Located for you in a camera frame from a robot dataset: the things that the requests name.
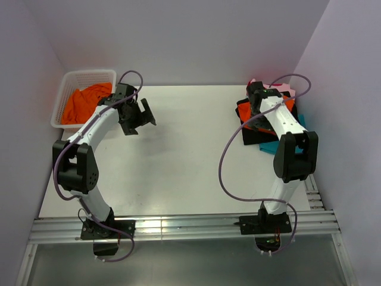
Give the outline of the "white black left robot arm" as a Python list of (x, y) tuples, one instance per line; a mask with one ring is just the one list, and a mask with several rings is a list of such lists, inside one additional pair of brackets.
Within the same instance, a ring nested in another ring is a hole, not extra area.
[(139, 90), (118, 83), (113, 94), (101, 99), (93, 114), (68, 140), (57, 140), (52, 147), (53, 179), (56, 189), (70, 192), (86, 213), (85, 229), (97, 238), (116, 234), (112, 208), (104, 201), (98, 188), (99, 169), (94, 152), (107, 132), (116, 124), (126, 136), (137, 135), (137, 128), (155, 117), (146, 99), (138, 100)]

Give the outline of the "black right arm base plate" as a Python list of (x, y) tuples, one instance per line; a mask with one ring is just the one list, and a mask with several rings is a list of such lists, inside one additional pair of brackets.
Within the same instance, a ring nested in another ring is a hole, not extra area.
[(292, 226), (288, 215), (269, 215), (266, 218), (259, 215), (240, 216), (234, 225), (240, 227), (242, 235), (291, 233)]

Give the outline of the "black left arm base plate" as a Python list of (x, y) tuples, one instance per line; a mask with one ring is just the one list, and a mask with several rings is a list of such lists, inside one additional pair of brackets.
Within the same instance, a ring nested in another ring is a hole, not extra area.
[(116, 229), (118, 231), (123, 232), (122, 234), (110, 230), (108, 228), (104, 228), (97, 224), (96, 222), (86, 219), (80, 234), (81, 240), (110, 240), (110, 239), (127, 239), (128, 235), (131, 237), (134, 236), (135, 233), (135, 220), (115, 220), (111, 222), (109, 228)]

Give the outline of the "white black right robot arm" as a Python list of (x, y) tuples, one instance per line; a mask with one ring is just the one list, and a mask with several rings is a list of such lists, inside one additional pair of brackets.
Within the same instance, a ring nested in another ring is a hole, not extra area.
[(265, 120), (255, 119), (257, 129), (271, 127), (279, 139), (273, 159), (276, 175), (270, 198), (263, 200), (255, 216), (239, 218), (242, 234), (279, 234), (292, 232), (287, 211), (288, 202), (301, 181), (316, 169), (318, 135), (308, 131), (292, 115), (286, 105), (291, 100), (277, 89), (265, 88), (261, 82), (246, 87), (251, 114), (264, 113)]

